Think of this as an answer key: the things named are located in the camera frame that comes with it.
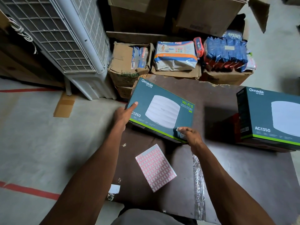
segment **person's left hand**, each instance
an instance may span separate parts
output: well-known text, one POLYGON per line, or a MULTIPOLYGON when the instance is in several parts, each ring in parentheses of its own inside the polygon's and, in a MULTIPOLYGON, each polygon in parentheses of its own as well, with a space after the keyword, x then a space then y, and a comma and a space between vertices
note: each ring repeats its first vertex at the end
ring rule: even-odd
POLYGON ((120 123, 120 125, 124 126, 123 131, 125 130, 125 125, 129 121, 131 117, 131 113, 137 107, 138 102, 134 102, 131 107, 125 109, 124 107, 119 107, 116 109, 114 113, 115 124, 120 123))

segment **hand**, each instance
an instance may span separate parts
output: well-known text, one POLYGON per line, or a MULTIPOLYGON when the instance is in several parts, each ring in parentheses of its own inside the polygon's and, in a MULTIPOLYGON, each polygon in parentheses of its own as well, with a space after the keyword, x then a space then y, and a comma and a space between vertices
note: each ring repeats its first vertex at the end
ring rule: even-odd
POLYGON ((124 126, 123 131, 125 130, 125 125, 129 121, 131 117, 131 113, 137 107, 138 102, 134 102, 131 107, 125 109, 124 107, 119 107, 116 109, 114 113, 115 124, 120 123, 120 125, 124 126))
POLYGON ((197 148, 203 143, 200 133, 190 127, 179 127, 178 130, 185 135, 193 154, 196 154, 197 148))

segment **sticker sheet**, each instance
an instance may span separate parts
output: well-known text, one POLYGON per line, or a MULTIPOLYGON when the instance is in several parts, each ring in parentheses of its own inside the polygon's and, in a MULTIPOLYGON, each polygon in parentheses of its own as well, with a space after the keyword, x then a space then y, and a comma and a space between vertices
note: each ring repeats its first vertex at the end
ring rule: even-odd
POLYGON ((153 192, 177 175, 157 144, 135 158, 153 192))

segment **red floor line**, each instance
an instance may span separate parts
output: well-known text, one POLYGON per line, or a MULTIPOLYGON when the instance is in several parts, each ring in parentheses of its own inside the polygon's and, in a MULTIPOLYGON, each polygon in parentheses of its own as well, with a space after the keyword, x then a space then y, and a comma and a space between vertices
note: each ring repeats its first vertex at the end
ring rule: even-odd
POLYGON ((24 89, 10 89, 10 90, 0 90, 0 92, 32 92, 32 91, 57 91, 52 88, 24 88, 24 89))
POLYGON ((52 200, 58 200, 58 198, 60 196, 60 194, 57 194, 57 193, 50 193, 50 192, 46 192, 46 191, 42 191, 42 190, 38 190, 38 189, 34 189, 34 188, 24 187, 21 185, 6 184, 3 181, 0 181, 0 188, 16 191, 16 192, 20 192, 20 193, 27 193, 30 195, 35 195, 38 197, 48 198, 48 199, 52 199, 52 200))

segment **gray floor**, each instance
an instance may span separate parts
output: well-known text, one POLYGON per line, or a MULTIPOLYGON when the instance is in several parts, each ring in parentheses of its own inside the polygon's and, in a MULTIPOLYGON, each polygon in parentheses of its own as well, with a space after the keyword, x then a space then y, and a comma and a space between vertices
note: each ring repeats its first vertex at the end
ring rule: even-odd
MULTIPOLYGON (((243 85, 300 95, 300 8, 270 0, 267 31, 260 31, 248 6, 248 48, 257 70, 243 85)), ((0 79, 0 90, 30 88, 0 79)), ((124 104, 76 99, 71 117, 53 117, 61 92, 0 93, 0 181, 61 193, 72 174, 103 141, 114 110, 124 104)), ((292 153, 300 178, 300 152, 292 153)), ((38 224, 54 200, 0 188, 1 224, 38 224)), ((106 202, 97 224, 110 224, 122 209, 106 202)))

